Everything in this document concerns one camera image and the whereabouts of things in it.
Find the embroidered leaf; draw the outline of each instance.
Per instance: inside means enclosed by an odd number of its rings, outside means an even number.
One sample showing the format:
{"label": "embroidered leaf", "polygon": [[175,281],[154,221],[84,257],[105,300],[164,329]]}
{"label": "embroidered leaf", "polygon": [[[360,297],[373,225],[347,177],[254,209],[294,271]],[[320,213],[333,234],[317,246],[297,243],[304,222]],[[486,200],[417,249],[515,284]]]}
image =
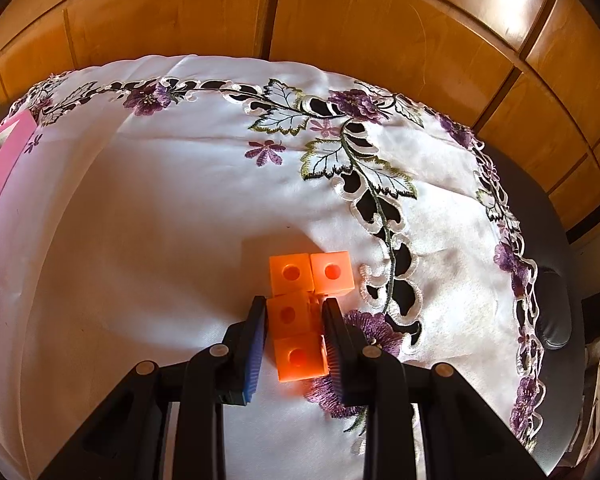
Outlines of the embroidered leaf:
{"label": "embroidered leaf", "polygon": [[398,198],[405,196],[417,198],[418,192],[411,177],[392,167],[386,160],[372,156],[359,159],[358,163],[365,173],[369,185],[378,193]]}
{"label": "embroidered leaf", "polygon": [[264,112],[260,118],[255,121],[250,129],[256,132],[267,132],[274,134],[297,135],[300,130],[306,129],[309,116],[296,110],[287,110],[286,108],[272,108]]}
{"label": "embroidered leaf", "polygon": [[78,86],[77,89],[71,92],[57,105],[51,108],[45,108],[40,120],[41,126],[48,126],[49,124],[55,123],[60,117],[73,110],[77,105],[85,104],[90,101],[91,98],[98,93],[98,90],[93,88],[95,85],[96,81],[91,81]]}
{"label": "embroidered leaf", "polygon": [[264,95],[277,104],[299,111],[302,91],[294,86],[286,85],[282,81],[272,78],[264,87]]}
{"label": "embroidered leaf", "polygon": [[492,194],[488,193],[487,190],[478,189],[478,191],[475,194],[478,199],[478,202],[480,202],[487,209],[491,209],[493,208],[493,206],[495,206],[495,198]]}
{"label": "embroidered leaf", "polygon": [[91,81],[89,83],[85,83],[84,85],[78,86],[78,88],[71,92],[67,97],[62,99],[58,106],[67,105],[81,99],[82,97],[85,97],[86,93],[96,86],[96,83],[97,81]]}
{"label": "embroidered leaf", "polygon": [[344,430],[344,433],[350,433],[351,431],[356,430],[357,428],[359,428],[363,424],[364,424],[364,426],[363,426],[363,429],[360,432],[359,436],[362,436],[362,434],[365,433],[365,428],[366,428],[366,408],[356,415],[356,418],[353,421],[353,424],[351,424],[346,430]]}
{"label": "embroidered leaf", "polygon": [[306,145],[306,152],[300,158],[300,175],[310,178],[332,178],[342,172],[351,173],[352,165],[339,139],[314,139]]}
{"label": "embroidered leaf", "polygon": [[416,123],[419,127],[424,128],[418,107],[401,94],[395,97],[395,111],[412,123]]}

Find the white tablecloth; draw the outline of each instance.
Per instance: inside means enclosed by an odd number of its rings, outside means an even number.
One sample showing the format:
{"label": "white tablecloth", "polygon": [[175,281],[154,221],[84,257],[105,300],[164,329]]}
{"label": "white tablecloth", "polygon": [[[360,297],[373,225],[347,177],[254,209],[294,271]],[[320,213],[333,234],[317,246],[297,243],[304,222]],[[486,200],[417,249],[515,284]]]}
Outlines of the white tablecloth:
{"label": "white tablecloth", "polygon": [[[41,126],[0,199],[9,480],[36,478],[137,362],[220,341],[270,295],[268,256],[300,252],[349,251],[358,289],[343,311],[417,331],[402,361],[453,364],[532,445],[536,268],[468,130],[346,76],[224,57],[88,68],[23,107]],[[388,290],[413,291],[413,306]],[[225,412],[229,479],[362,478],[353,419],[307,388],[278,383],[268,343],[253,403]]]}

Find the metal screw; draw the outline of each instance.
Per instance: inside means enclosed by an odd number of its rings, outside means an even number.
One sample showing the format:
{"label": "metal screw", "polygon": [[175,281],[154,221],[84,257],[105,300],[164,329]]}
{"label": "metal screw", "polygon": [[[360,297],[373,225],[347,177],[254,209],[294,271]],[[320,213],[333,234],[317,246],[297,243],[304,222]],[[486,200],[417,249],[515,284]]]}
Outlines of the metal screw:
{"label": "metal screw", "polygon": [[229,353],[229,347],[227,345],[223,345],[223,344],[213,345],[209,349],[209,353],[213,357],[223,357]]}
{"label": "metal screw", "polygon": [[142,361],[136,365],[136,374],[138,375],[149,375],[155,370],[155,364],[151,361]]}
{"label": "metal screw", "polygon": [[378,359],[382,355],[382,350],[377,346],[367,345],[362,349],[362,355],[370,359]]}
{"label": "metal screw", "polygon": [[446,363],[436,365],[435,371],[440,377],[451,377],[454,374],[453,367]]}

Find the pink box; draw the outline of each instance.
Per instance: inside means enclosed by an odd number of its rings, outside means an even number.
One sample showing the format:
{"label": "pink box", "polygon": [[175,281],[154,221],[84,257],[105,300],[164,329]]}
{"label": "pink box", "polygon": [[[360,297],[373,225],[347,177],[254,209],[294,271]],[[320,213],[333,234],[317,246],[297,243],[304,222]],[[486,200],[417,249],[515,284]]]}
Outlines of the pink box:
{"label": "pink box", "polygon": [[12,128],[9,137],[4,141],[4,144],[0,149],[0,193],[4,188],[16,161],[24,151],[27,141],[36,131],[37,127],[38,125],[29,110],[18,112],[0,126],[0,133],[7,128]]}

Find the purple embroidered flower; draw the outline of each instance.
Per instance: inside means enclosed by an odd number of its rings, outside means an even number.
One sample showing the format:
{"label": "purple embroidered flower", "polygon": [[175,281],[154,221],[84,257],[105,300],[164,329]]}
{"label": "purple embroidered flower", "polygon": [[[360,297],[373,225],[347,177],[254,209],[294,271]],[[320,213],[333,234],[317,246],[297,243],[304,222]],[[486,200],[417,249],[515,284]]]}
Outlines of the purple embroidered flower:
{"label": "purple embroidered flower", "polygon": [[526,284],[529,282],[529,267],[513,251],[513,248],[504,242],[496,245],[496,253],[493,261],[500,267],[500,270],[510,272],[511,288],[516,298],[522,298],[525,295]]}
{"label": "purple embroidered flower", "polygon": [[[366,341],[370,345],[376,345],[396,357],[400,353],[403,334],[394,332],[391,326],[384,321],[384,314],[351,310],[343,318],[346,324],[357,326],[362,330],[366,336]],[[359,415],[365,409],[364,406],[343,406],[333,389],[331,375],[312,379],[309,392],[305,395],[305,398],[309,402],[319,404],[333,418]]]}
{"label": "purple embroidered flower", "polygon": [[474,143],[474,133],[466,126],[462,126],[462,124],[452,121],[445,114],[438,114],[438,121],[440,122],[442,129],[464,149],[468,150]]}
{"label": "purple embroidered flower", "polygon": [[249,150],[244,154],[247,158],[256,159],[256,166],[264,166],[269,158],[275,165],[279,166],[282,164],[282,157],[275,152],[284,152],[286,148],[281,144],[275,144],[273,140],[265,140],[264,144],[256,142],[255,140],[249,141],[250,146],[256,146],[255,150]]}
{"label": "purple embroidered flower", "polygon": [[328,101],[337,105],[340,111],[349,117],[376,124],[380,124],[380,119],[384,117],[371,97],[362,90],[357,88],[343,92],[331,90],[330,94]]}
{"label": "purple embroidered flower", "polygon": [[54,100],[51,98],[51,96],[47,96],[44,99],[38,101],[37,103],[33,103],[29,107],[29,112],[31,112],[31,115],[33,116],[33,120],[38,122],[38,118],[40,117],[40,112],[44,108],[51,106],[53,103],[54,103]]}
{"label": "purple embroidered flower", "polygon": [[529,427],[529,418],[536,406],[536,395],[538,394],[538,380],[533,377],[523,377],[518,386],[516,403],[511,410],[509,425],[516,437],[525,433]]}
{"label": "purple embroidered flower", "polygon": [[163,110],[171,103],[167,89],[160,83],[145,83],[139,88],[134,88],[125,102],[125,108],[134,108],[134,115],[149,116],[154,112]]}
{"label": "purple embroidered flower", "polygon": [[337,137],[340,135],[340,129],[337,126],[331,126],[331,122],[328,119],[323,119],[322,122],[311,119],[309,121],[311,131],[319,132],[325,139],[330,135]]}
{"label": "purple embroidered flower", "polygon": [[384,314],[350,310],[342,317],[346,324],[357,326],[362,330],[366,342],[370,345],[376,345],[392,356],[398,357],[404,335],[394,332],[391,325],[384,320]]}

